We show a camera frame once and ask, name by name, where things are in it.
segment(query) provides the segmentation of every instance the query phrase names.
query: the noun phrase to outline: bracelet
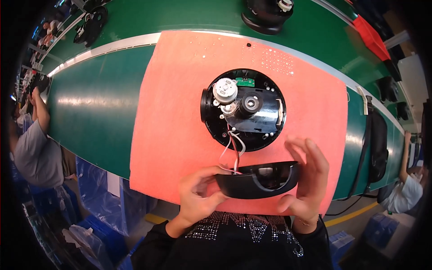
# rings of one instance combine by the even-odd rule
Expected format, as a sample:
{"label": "bracelet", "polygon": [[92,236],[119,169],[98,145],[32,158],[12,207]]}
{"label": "bracelet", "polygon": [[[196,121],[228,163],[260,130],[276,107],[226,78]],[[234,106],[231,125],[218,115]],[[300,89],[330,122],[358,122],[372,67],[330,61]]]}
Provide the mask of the bracelet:
{"label": "bracelet", "polygon": [[318,223],[318,219],[317,219],[317,223],[312,223],[312,224],[309,224],[309,223],[305,223],[305,221],[304,220],[302,220],[302,219],[299,219],[299,218],[297,218],[303,225],[305,225],[305,226],[312,226],[312,225],[315,225],[315,224],[317,224]]}

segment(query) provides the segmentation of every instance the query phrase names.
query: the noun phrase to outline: floor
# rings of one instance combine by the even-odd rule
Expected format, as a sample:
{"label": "floor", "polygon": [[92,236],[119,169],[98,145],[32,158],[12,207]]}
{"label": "floor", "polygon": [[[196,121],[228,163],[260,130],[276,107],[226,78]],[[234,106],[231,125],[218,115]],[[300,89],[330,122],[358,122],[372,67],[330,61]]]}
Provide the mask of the floor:
{"label": "floor", "polygon": [[[77,194],[78,200],[80,200],[79,191],[78,191],[78,183],[76,181],[68,181],[66,182],[67,186],[73,190]],[[371,195],[376,195],[378,191],[372,191]],[[350,206],[354,201],[358,199],[358,196],[353,196],[350,199],[346,201],[337,201],[334,200],[330,204],[330,207],[327,211],[327,213],[339,213],[346,209],[348,206]],[[373,203],[376,203],[376,199],[372,198],[361,198],[353,207],[351,207],[348,211],[344,212],[341,215],[338,216],[325,216],[324,222],[340,218],[341,216],[345,216],[347,214],[353,213],[355,211],[361,210],[364,207],[367,207]],[[81,205],[81,202],[79,202],[79,209],[81,211],[81,215],[83,218],[87,217],[90,213]],[[163,200],[159,200],[156,208],[151,212],[152,215],[155,215],[156,217],[161,217],[163,219],[173,219],[176,215],[178,215],[180,210],[180,207],[177,204],[169,203]],[[356,240],[360,238],[364,228],[366,227],[367,222],[369,221],[369,218],[374,215],[375,213],[384,211],[384,208],[382,208],[379,204],[376,206],[373,206],[371,209],[353,217],[349,220],[340,222],[335,225],[331,225],[327,227],[328,234],[334,235],[340,231],[345,231],[346,233],[352,235]],[[132,249],[133,246],[143,237],[147,235],[147,232],[150,231],[154,225],[154,223],[149,222],[149,220],[158,220],[155,216],[148,215],[147,217],[144,217],[140,224],[137,225],[134,232],[130,235],[125,237],[126,245],[129,249]]]}

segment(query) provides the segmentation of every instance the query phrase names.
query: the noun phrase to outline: black shirt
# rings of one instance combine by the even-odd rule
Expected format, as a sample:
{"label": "black shirt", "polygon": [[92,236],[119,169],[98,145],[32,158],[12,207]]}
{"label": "black shirt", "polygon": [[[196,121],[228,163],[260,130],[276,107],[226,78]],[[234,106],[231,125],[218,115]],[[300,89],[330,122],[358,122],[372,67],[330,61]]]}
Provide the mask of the black shirt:
{"label": "black shirt", "polygon": [[138,269],[333,269],[324,225],[302,235],[291,219],[215,211],[179,238],[155,225],[131,256]]}

